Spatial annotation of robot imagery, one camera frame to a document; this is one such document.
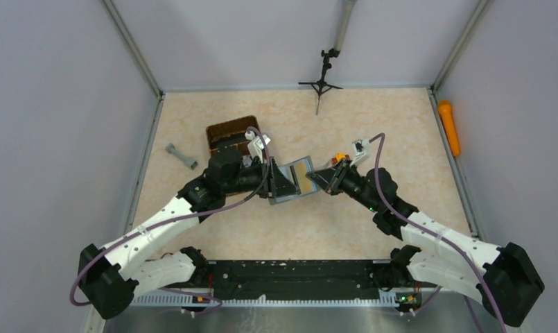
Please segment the gold credit card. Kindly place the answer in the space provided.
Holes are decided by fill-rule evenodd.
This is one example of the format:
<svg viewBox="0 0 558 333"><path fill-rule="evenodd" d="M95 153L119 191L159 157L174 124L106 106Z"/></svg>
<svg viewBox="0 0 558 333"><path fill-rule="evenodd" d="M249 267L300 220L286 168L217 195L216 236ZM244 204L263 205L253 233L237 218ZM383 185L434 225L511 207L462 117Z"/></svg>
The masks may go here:
<svg viewBox="0 0 558 333"><path fill-rule="evenodd" d="M307 173L313 171L313 168L307 162L303 161L295 164L294 171L301 195L316 192L317 189L315 187L315 183L307 177Z"/></svg>

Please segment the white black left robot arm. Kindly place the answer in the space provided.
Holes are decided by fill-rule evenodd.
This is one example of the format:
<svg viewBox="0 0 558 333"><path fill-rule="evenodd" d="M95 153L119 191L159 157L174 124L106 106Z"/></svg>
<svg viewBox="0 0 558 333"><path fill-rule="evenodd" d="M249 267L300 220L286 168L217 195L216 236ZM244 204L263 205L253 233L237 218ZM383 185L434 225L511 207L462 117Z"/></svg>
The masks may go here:
<svg viewBox="0 0 558 333"><path fill-rule="evenodd" d="M183 282L200 282L207 260L189 246L153 259L176 236L210 217L230 209L226 198L245 193L273 202L302 192L296 168L278 166L273 157L254 156L249 166L235 148L217 153L208 167L174 195L155 215L104 246L81 251L76 287L101 318L112 319L145 293Z"/></svg>

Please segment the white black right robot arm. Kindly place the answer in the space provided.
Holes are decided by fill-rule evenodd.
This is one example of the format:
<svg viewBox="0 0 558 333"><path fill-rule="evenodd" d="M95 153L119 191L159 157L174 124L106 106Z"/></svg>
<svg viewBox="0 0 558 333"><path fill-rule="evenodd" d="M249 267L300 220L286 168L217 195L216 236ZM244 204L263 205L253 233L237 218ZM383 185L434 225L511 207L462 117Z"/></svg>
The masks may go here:
<svg viewBox="0 0 558 333"><path fill-rule="evenodd" d="M346 194L374 213L373 222L405 245L391 253L399 276L460 293L481 304L504 324L520 327L545 290L526 251L509 242L485 243L436 222L397 195L384 169L359 174L349 160L306 177L327 194Z"/></svg>

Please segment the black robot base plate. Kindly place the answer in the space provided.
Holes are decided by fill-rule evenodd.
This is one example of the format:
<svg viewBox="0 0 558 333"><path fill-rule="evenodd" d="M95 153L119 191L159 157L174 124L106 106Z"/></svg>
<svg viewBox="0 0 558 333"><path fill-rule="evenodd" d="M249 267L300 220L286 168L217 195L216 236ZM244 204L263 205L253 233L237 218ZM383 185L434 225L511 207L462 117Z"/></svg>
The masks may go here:
<svg viewBox="0 0 558 333"><path fill-rule="evenodd" d="M188 282L174 282L170 287L213 288L225 282L344 282L353 285L393 289L398 287L431 287L417 282L405 268L389 260L217 260L209 261L198 277Z"/></svg>

